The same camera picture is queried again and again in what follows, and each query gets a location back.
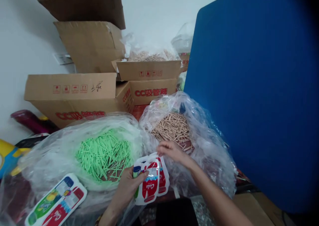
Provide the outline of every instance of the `electrical outlet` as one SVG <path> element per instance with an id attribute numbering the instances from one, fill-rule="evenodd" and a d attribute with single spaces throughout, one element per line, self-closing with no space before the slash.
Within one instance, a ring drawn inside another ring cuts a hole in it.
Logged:
<path id="1" fill-rule="evenodd" d="M 53 56 L 59 65 L 73 63 L 72 58 L 67 53 L 54 53 Z"/>

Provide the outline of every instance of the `right hand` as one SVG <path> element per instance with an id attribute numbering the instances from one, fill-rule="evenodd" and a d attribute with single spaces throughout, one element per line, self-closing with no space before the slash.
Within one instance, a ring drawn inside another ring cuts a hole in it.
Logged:
<path id="1" fill-rule="evenodd" d="M 174 141 L 161 141 L 156 150 L 160 157 L 167 155 L 188 169 L 194 163 L 194 160 Z"/>

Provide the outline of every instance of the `clear plastic bag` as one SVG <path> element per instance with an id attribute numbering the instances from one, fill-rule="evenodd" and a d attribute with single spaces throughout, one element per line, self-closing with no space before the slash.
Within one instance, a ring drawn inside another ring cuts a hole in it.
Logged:
<path id="1" fill-rule="evenodd" d="M 178 80 L 177 80 L 177 84 L 176 84 L 176 88 L 177 88 L 178 91 L 184 91 L 186 75 L 187 75 L 187 71 L 186 72 L 182 72 L 178 76 Z"/>
<path id="2" fill-rule="evenodd" d="M 121 42 L 125 45 L 125 57 L 129 62 L 180 60 L 171 43 L 148 43 L 133 33 L 127 34 Z"/>
<path id="3" fill-rule="evenodd" d="M 229 197 L 233 197 L 236 191 L 237 169 L 222 139 L 222 133 L 215 126 L 210 113 L 186 93 L 179 91 L 153 100 L 145 108 L 139 124 L 151 133 L 153 128 L 170 113 L 184 115 L 194 147 L 190 156 Z M 145 153 L 149 154 L 155 150 L 153 145 L 148 145 Z M 176 186 L 186 197 L 200 194 L 188 170 L 169 158 L 165 158 L 165 162 L 172 186 Z"/>
<path id="4" fill-rule="evenodd" d="M 176 51 L 181 53 L 190 53 L 192 48 L 193 36 L 195 30 L 195 21 L 185 23 L 172 39 L 171 44 Z"/>
<path id="5" fill-rule="evenodd" d="M 111 113 L 106 117 L 86 121 L 53 133 L 19 160 L 18 166 L 22 170 L 19 175 L 12 177 L 7 174 L 2 181 L 0 225 L 1 222 L 16 225 L 21 213 L 24 212 L 27 216 L 37 201 L 67 173 L 74 173 L 87 188 L 88 194 L 65 224 L 86 225 L 84 222 L 92 222 L 94 225 L 98 215 L 103 213 L 110 203 L 118 183 L 103 184 L 95 181 L 80 167 L 74 156 L 81 146 L 81 141 L 95 138 L 111 128 L 118 127 L 125 131 L 119 131 L 117 137 L 122 137 L 131 143 L 130 165 L 142 156 L 143 148 L 151 144 L 156 147 L 158 143 L 151 135 L 141 130 L 136 119 L 127 113 Z M 12 208 L 16 210 L 19 208 L 19 211 L 9 212 L 8 210 Z"/>

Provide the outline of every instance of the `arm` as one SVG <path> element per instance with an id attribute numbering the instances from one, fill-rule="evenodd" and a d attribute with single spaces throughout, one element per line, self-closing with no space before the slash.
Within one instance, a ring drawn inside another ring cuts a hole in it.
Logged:
<path id="1" fill-rule="evenodd" d="M 123 210 L 129 205 L 139 185 L 147 178 L 149 172 L 145 171 L 135 179 L 133 166 L 123 171 L 117 190 L 110 205 L 103 213 L 98 226 L 115 226 Z"/>
<path id="2" fill-rule="evenodd" d="M 218 226 L 253 226 L 234 202 L 208 178 L 200 166 L 183 152 L 175 142 L 162 141 L 157 150 L 160 156 L 169 156 L 191 172 Z"/>

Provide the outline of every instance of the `blue partition board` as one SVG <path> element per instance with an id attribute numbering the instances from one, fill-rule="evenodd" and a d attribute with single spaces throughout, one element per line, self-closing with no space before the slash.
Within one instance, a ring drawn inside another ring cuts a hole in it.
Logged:
<path id="1" fill-rule="evenodd" d="M 304 0 L 216 0 L 197 15 L 185 92 L 279 208 L 317 195 L 319 49 Z"/>

